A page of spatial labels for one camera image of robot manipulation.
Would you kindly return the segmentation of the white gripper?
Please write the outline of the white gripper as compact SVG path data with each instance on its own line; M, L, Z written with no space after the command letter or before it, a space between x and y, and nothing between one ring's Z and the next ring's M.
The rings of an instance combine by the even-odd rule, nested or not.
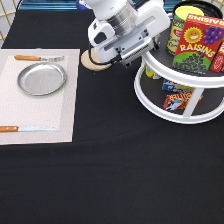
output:
M166 30L170 19L163 0L87 0L95 19L88 38L101 63L120 61L128 68L134 59L159 44L153 38Z

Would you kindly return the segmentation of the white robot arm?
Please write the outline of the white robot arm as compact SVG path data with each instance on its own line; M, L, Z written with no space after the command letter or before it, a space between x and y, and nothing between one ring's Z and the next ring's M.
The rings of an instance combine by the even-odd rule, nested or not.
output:
M163 0L85 0L95 19L88 39L102 64L133 60L154 48L155 39L170 25Z

